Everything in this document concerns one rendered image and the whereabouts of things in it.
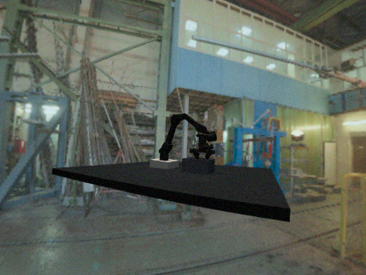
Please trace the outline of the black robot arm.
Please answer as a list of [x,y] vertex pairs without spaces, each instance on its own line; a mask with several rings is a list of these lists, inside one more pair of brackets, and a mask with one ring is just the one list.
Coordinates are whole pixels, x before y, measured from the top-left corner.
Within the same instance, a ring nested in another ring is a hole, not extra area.
[[[159,150],[160,153],[160,159],[161,161],[169,161],[168,160],[168,153],[170,152],[170,150],[172,149],[173,145],[171,145],[171,141],[172,138],[174,136],[175,130],[176,130],[176,126],[180,123],[181,120],[186,120],[188,121],[190,124],[192,124],[195,129],[197,130],[198,134],[196,135],[196,137],[199,137],[199,142],[206,142],[206,140],[208,142],[213,142],[213,141],[217,141],[217,137],[216,137],[216,133],[212,132],[209,133],[207,130],[207,127],[197,123],[193,118],[191,118],[188,114],[186,113],[182,113],[182,114],[173,114],[171,116],[171,127],[169,130],[169,133],[167,135],[166,141],[163,143],[161,149]],[[199,133],[204,133],[204,134],[199,134]],[[204,150],[210,150],[214,149],[214,145],[213,144],[208,144],[207,145],[202,145],[202,148]]]

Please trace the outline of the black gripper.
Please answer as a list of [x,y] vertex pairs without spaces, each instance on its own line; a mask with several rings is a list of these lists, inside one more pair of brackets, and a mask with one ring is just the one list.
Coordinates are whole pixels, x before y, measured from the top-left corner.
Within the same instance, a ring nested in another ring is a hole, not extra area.
[[208,151],[206,151],[206,150],[204,150],[203,148],[202,148],[202,145],[207,145],[207,143],[206,142],[199,142],[198,143],[198,145],[199,145],[199,149],[198,148],[191,148],[190,149],[190,153],[193,153],[194,154],[194,156],[195,156],[195,158],[196,159],[199,159],[199,152],[203,152],[203,153],[206,153],[205,154],[205,160],[209,160],[209,157],[212,155],[212,154],[215,154],[215,150],[208,150]]

